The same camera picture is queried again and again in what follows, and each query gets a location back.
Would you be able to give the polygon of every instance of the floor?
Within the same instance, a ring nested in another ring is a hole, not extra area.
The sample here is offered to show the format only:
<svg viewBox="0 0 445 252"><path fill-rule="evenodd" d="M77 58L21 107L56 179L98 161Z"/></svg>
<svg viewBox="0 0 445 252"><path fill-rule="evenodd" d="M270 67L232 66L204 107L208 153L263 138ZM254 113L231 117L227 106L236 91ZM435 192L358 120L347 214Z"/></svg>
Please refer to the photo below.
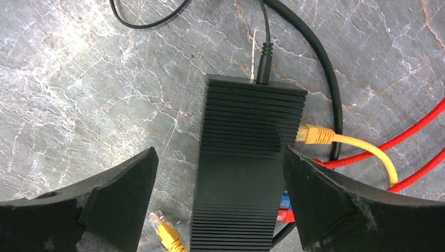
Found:
<svg viewBox="0 0 445 252"><path fill-rule="evenodd" d="M180 0L124 0L147 23ZM442 0L285 0L319 36L341 88L345 134L382 143L445 92ZM304 121L332 126L322 68L302 36L268 9L272 79L310 93ZM149 212L188 240L205 74L251 78L264 41L257 0L194 0L172 22L132 30L108 1L0 2L0 201L33 198L150 146L160 164ZM401 179L445 146L445 114L387 153ZM295 147L325 159L327 148ZM342 154L360 152L345 146ZM386 188L377 159L338 169ZM445 201L445 164L403 194ZM139 251L165 251L148 222ZM301 251L296 230L273 251Z"/></svg>

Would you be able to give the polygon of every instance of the ridged black surface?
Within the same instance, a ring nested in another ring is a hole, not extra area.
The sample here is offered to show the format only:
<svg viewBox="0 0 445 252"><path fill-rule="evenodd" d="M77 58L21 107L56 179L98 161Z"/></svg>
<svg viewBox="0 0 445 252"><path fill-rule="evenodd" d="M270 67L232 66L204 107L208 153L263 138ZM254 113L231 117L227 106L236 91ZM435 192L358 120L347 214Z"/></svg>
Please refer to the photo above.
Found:
<svg viewBox="0 0 445 252"><path fill-rule="evenodd" d="M191 251L269 251L307 91L208 76Z"/></svg>

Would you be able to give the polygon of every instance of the thin black cable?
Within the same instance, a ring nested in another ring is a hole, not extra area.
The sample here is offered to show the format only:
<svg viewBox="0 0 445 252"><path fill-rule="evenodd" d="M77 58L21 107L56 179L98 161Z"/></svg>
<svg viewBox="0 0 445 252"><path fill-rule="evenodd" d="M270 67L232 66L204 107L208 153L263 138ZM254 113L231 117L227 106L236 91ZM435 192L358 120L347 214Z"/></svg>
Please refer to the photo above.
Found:
<svg viewBox="0 0 445 252"><path fill-rule="evenodd" d="M119 13L116 10L116 6L114 4L114 0L110 0L110 5L111 5L111 10L113 11L114 16L118 19L119 22L121 22L121 24L125 25L126 27L133 28L133 29L148 29L148 28L152 28L157 25L160 25L160 24L166 22L167 20L171 19L172 17L174 17L176 14L178 14L178 12L180 12L188 4L188 2L190 2L190 0L184 0L181 3L181 5L179 5L179 7L176 10L174 10L172 13L170 13L168 16L162 18L161 20L158 20L154 23L147 24L147 25L133 25L133 24L125 22L121 18L121 16L119 16Z"/></svg>
<svg viewBox="0 0 445 252"><path fill-rule="evenodd" d="M340 90L338 88L337 77L332 67L331 61L323 48L320 40L317 38L315 33L310 29L310 27L300 19L292 10L287 6L282 4L279 0L264 0L270 8L276 11L281 17L288 21L292 26L294 26L308 41L309 45L314 50L320 63L323 67L324 74L327 78L327 84L329 86L329 92L332 97L332 108L334 112L334 131L337 134L343 134L343 111L342 111L342 101L340 99ZM337 160L340 155L341 144L334 142L331 149L330 160ZM295 223L289 223L283 228L277 235L272 239L272 247L276 246L280 241L282 241L294 228Z"/></svg>
<svg viewBox="0 0 445 252"><path fill-rule="evenodd" d="M270 43L270 29L269 29L269 19L267 18L266 7L264 5L264 1L260 0L261 9L264 14L264 22L266 24L266 43Z"/></svg>

